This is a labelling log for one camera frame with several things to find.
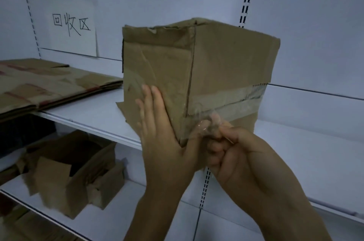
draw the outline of white paper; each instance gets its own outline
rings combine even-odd
[[[50,48],[97,57],[91,0],[52,0],[45,11]]]

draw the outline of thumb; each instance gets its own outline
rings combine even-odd
[[[255,134],[242,127],[220,126],[221,134],[232,143],[239,143],[247,151],[260,151],[257,146],[259,139]]]
[[[200,149],[200,144],[203,139],[206,129],[210,126],[211,122],[208,120],[203,120],[196,125],[190,134],[187,141],[185,155],[188,159],[194,160],[198,158],[198,153]]]

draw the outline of person's left hand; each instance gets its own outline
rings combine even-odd
[[[181,148],[169,121],[161,92],[157,87],[142,87],[144,101],[135,102],[140,110],[140,139],[147,179],[146,193],[180,200],[198,165],[204,120],[193,130],[187,146]]]

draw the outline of person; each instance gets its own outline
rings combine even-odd
[[[142,89],[144,100],[136,104],[147,185],[124,241],[164,240],[198,169],[203,135],[211,123],[199,123],[181,148],[160,91],[147,85]],[[331,240],[294,173],[263,139],[224,122],[206,147],[207,166],[266,241]]]

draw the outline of chinese character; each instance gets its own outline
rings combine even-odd
[[[68,36],[71,36],[70,30],[72,30],[72,28],[74,29],[74,31],[77,32],[78,35],[81,36],[80,33],[78,33],[78,31],[76,30],[76,28],[73,26],[73,22],[75,20],[75,17],[70,17],[70,14],[66,13],[66,15],[64,15],[64,20],[66,21],[66,25],[68,25]]]
[[[88,18],[79,18],[80,21],[80,30],[90,30],[86,25],[86,20]]]
[[[61,14],[52,14],[54,25],[62,26]]]

